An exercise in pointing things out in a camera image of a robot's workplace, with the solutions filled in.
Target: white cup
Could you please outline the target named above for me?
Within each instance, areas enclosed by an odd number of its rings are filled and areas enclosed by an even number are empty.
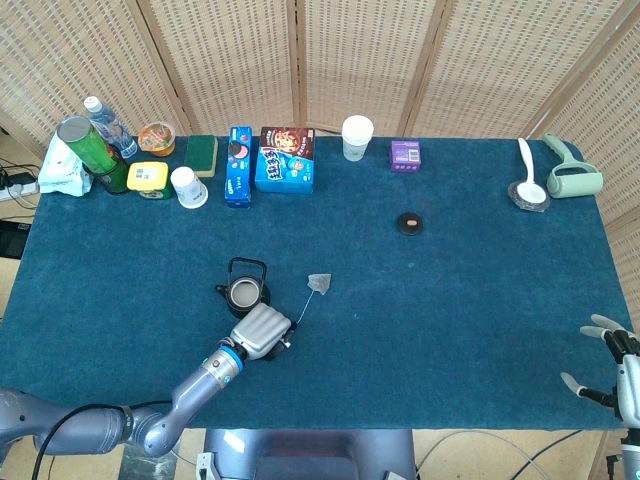
[[[373,136],[373,123],[363,115],[351,115],[342,124],[342,153],[351,162],[360,160]]]
[[[189,167],[178,167],[171,173],[171,183],[184,208],[198,208],[205,204],[209,191]]]

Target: wicker panel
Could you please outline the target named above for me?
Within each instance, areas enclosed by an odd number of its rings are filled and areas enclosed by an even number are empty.
[[[110,0],[11,0],[0,11],[0,105],[41,145],[97,95],[132,132],[164,119],[183,127],[132,12]]]
[[[603,171],[598,206],[610,223],[640,205],[640,24],[596,68],[549,130]]]
[[[411,133],[518,136],[620,3],[458,1]]]
[[[228,135],[233,124],[259,131],[293,122],[285,0],[150,5],[195,130]]]
[[[640,230],[611,243],[618,277],[636,331],[640,327]]]
[[[395,135],[435,0],[305,0],[308,121],[362,113]]]

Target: plastic bottle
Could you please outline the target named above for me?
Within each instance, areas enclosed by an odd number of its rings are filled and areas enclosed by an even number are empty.
[[[109,105],[103,104],[97,97],[87,97],[84,106],[89,111],[89,120],[95,129],[107,143],[120,151],[122,158],[129,158],[138,151],[135,140]]]

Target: small purple box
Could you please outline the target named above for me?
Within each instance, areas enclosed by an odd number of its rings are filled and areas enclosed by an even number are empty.
[[[391,171],[413,173],[420,170],[420,144],[418,142],[391,142]]]

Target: green sponge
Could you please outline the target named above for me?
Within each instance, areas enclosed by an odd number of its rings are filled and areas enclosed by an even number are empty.
[[[198,177],[213,177],[216,172],[218,139],[213,135],[192,135],[187,144],[185,166]]]

